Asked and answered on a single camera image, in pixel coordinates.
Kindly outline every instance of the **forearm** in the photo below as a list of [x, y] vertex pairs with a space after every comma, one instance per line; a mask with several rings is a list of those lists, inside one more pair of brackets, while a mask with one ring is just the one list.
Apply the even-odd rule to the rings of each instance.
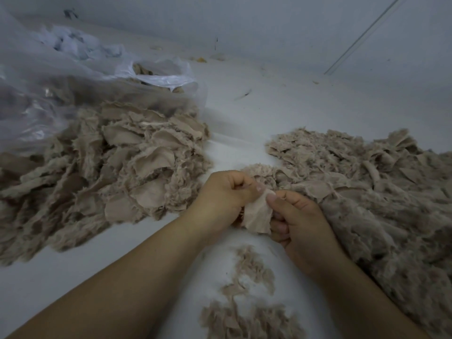
[[178, 218], [14, 332], [15, 338], [144, 338], [206, 238]]
[[428, 339], [358, 266], [347, 258], [317, 281], [344, 339]]

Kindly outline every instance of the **white work surface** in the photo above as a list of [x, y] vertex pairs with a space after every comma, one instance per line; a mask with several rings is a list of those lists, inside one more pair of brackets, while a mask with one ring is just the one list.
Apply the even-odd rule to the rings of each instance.
[[[43, 20], [29, 18], [24, 23], [38, 29]], [[401, 90], [341, 82], [227, 55], [226, 61], [216, 61], [209, 59], [214, 52], [202, 48], [188, 48], [66, 19], [55, 23], [79, 28], [99, 37], [105, 44], [122, 43], [128, 51], [143, 58], [162, 53], [182, 58], [204, 57], [207, 63], [192, 62], [192, 67], [208, 86], [202, 120], [213, 133], [206, 153], [215, 163], [214, 170], [240, 169], [253, 163], [277, 164], [265, 153], [264, 143], [273, 135], [301, 126], [318, 131], [330, 128], [346, 131], [366, 140], [382, 138], [392, 130], [407, 127], [421, 147], [436, 151], [450, 148], [452, 117], [449, 110], [423, 104]], [[150, 49], [156, 45], [163, 50]], [[248, 96], [234, 100], [250, 89]], [[145, 219], [136, 225], [113, 226], [78, 248], [64, 253], [45, 248], [30, 262], [0, 268], [0, 337], [8, 335], [174, 218], [171, 214], [159, 222]], [[282, 248], [268, 237], [240, 230], [229, 230], [198, 257], [157, 337], [206, 337], [206, 330], [198, 324], [198, 316], [210, 300], [226, 301], [218, 289], [230, 281], [234, 247], [245, 243], [254, 245], [273, 269], [276, 291], [270, 297], [257, 286], [252, 289], [252, 297], [240, 300], [240, 304], [247, 304], [245, 308], [249, 308], [258, 298], [268, 304], [285, 304], [288, 312], [298, 314], [308, 338], [337, 338], [320, 291], [292, 266]]]

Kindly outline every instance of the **pile of fabric scraps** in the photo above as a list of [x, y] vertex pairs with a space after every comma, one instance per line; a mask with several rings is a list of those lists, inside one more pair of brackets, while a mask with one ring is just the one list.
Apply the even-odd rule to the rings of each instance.
[[254, 283], [263, 283], [270, 295], [274, 293], [274, 274], [266, 268], [251, 245], [237, 250], [238, 261], [235, 265], [232, 283], [225, 285], [221, 292], [228, 304], [212, 301], [204, 307], [201, 326], [208, 329], [207, 338], [226, 339], [303, 339], [305, 331], [298, 324], [295, 315], [287, 318], [284, 306], [255, 306], [251, 314], [243, 317], [238, 312], [235, 296], [246, 296], [247, 286], [239, 280], [248, 276]]
[[91, 34], [66, 26], [53, 26], [51, 30], [43, 26], [39, 32], [31, 32], [31, 35], [44, 45], [79, 61], [121, 57], [125, 52], [121, 44], [102, 45], [100, 40]]
[[208, 137], [191, 115], [112, 102], [80, 108], [42, 155], [0, 154], [0, 263], [186, 209], [211, 166], [202, 149]]
[[452, 338], [452, 152], [424, 151], [407, 130], [367, 144], [304, 128], [267, 150], [281, 167], [245, 171], [317, 201], [351, 259], [387, 296], [432, 336]]

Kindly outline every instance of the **right hand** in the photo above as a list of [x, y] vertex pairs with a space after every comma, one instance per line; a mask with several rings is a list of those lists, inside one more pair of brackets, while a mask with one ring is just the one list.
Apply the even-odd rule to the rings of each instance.
[[267, 195], [267, 203], [274, 210], [272, 239], [284, 247], [303, 273], [317, 280], [348, 260], [314, 201], [293, 191], [278, 190], [276, 195]]

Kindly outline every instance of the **hand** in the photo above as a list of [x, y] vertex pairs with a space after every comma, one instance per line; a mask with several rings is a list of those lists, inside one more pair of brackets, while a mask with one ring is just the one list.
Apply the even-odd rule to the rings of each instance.
[[241, 171], [212, 173], [184, 216], [190, 216], [217, 236], [237, 219], [242, 207], [259, 198], [264, 189]]
[[314, 280], [334, 264], [347, 259], [320, 207], [299, 193], [279, 190], [267, 195], [275, 211], [270, 222], [272, 239], [289, 258]]

